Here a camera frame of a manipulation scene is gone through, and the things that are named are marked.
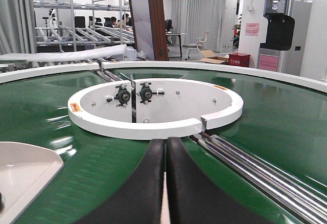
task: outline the green conveyor belt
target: green conveyor belt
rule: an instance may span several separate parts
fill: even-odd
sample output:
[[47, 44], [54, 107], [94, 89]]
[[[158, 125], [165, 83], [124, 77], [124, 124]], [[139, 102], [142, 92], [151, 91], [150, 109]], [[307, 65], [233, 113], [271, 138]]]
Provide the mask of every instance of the green conveyor belt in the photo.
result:
[[[327, 96], [264, 78], [202, 70], [121, 69], [133, 79], [184, 78], [216, 83], [242, 96], [242, 117], [209, 131], [327, 195]], [[102, 137], [74, 125], [67, 101], [105, 81], [92, 72], [0, 84], [0, 141], [56, 150], [65, 164], [16, 223], [70, 223], [127, 179], [147, 141]], [[301, 223], [237, 174], [184, 138], [191, 156], [227, 194], [274, 223]]]
[[132, 79], [191, 79], [235, 91], [244, 100], [242, 116], [209, 133], [292, 174], [326, 199], [326, 93], [260, 77], [215, 71], [150, 68], [112, 71], [122, 78], [120, 73]]

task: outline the pink sign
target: pink sign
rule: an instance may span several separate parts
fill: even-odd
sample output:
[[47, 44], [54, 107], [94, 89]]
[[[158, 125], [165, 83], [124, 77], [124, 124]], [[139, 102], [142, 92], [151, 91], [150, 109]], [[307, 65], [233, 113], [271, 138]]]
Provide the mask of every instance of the pink sign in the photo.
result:
[[278, 57], [271, 55], [260, 55], [258, 69], [268, 70], [268, 71], [277, 71]]
[[246, 23], [245, 35], [258, 36], [258, 34], [259, 34], [259, 23]]

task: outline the screw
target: screw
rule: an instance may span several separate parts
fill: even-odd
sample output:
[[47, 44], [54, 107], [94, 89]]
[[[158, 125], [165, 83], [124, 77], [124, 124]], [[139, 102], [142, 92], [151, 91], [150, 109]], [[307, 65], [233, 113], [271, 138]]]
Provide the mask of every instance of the screw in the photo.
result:
[[128, 94], [123, 94], [123, 100], [125, 100], [125, 101], [127, 101], [127, 100], [129, 100], [129, 95]]
[[146, 91], [144, 93], [145, 98], [149, 99], [151, 97], [151, 93], [149, 91]]

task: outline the metal shelf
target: metal shelf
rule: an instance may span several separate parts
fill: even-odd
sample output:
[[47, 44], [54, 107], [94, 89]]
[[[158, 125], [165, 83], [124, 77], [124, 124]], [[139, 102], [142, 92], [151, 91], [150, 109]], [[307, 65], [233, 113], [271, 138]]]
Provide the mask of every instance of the metal shelf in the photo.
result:
[[[97, 30], [93, 28], [75, 28], [76, 34], [76, 44], [106, 44], [106, 45], [116, 45], [121, 43], [134, 43], [134, 35], [132, 32], [126, 31], [123, 29], [123, 36], [120, 36], [120, 29], [96, 26]], [[74, 44], [73, 38], [73, 29], [69, 27], [59, 26], [59, 29], [63, 32], [67, 32], [69, 36], [59, 36], [56, 31], [50, 28], [38, 27], [36, 30], [36, 40], [38, 46], [50, 46], [50, 45], [67, 45]]]
[[[108, 27], [92, 26], [92, 28], [76, 28], [75, 27], [75, 9], [80, 10], [92, 10], [92, 16], [95, 17], [94, 11], [119, 11], [122, 16], [123, 12], [130, 12], [129, 6], [123, 5], [123, 0], [119, 0], [120, 4], [117, 5], [101, 5], [95, 2], [105, 0], [92, 0], [91, 4], [79, 4], [63, 3], [59, 0], [55, 2], [46, 1], [33, 1], [34, 8], [56, 8], [56, 9], [70, 9], [72, 16], [72, 28], [59, 26], [60, 31], [65, 31], [69, 36], [60, 36], [57, 33], [57, 29], [50, 28], [36, 28], [36, 39], [38, 46], [50, 46], [59, 44], [59, 48], [62, 51], [62, 45], [72, 44], [74, 45], [74, 51], [77, 50], [76, 44], [124, 44], [134, 43], [134, 35], [132, 32], [128, 32], [124, 29], [115, 29]], [[57, 10], [57, 18], [59, 19], [59, 10]]]
[[[46, 1], [33, 1], [34, 8], [58, 8], [58, 9], [71, 9], [70, 3], [56, 3]], [[80, 10], [101, 10], [101, 11], [120, 11], [120, 7], [117, 5], [101, 5], [101, 4], [73, 4], [74, 9]], [[122, 6], [122, 10], [129, 12], [129, 6]]]

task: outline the white curtain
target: white curtain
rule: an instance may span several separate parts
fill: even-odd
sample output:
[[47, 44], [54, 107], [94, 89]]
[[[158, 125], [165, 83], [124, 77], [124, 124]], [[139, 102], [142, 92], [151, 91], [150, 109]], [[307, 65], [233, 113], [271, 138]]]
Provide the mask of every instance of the white curtain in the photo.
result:
[[209, 30], [206, 49], [220, 51], [221, 25], [225, 0], [172, 0], [174, 32], [186, 33], [183, 45], [196, 43]]
[[33, 0], [0, 0], [0, 54], [35, 53]]

